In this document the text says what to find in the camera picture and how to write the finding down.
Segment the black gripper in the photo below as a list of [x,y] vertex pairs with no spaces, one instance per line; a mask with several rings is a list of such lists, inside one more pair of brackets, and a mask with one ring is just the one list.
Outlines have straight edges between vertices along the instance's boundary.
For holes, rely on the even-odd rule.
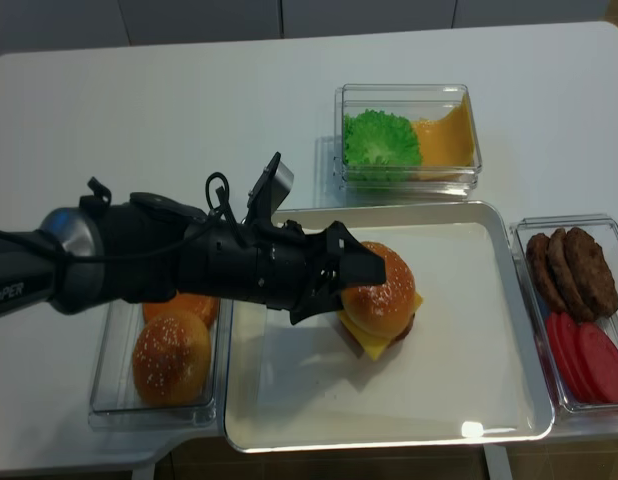
[[187,239],[178,255],[179,292],[290,311],[292,325],[341,310],[341,290],[386,282],[384,259],[341,222],[306,234],[294,221],[275,227],[222,220]]

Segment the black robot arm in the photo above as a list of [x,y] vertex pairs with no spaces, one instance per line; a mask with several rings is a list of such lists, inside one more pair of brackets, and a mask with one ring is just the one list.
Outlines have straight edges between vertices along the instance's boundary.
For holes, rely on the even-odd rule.
[[344,289],[386,279],[381,257],[340,222],[314,234],[294,221],[274,226],[269,182],[242,223],[221,173],[206,182],[206,210],[144,192],[114,205],[107,188],[89,185],[78,207],[53,211],[38,229],[0,231],[0,317],[40,302],[73,315],[190,293],[285,310],[296,323],[339,310]]

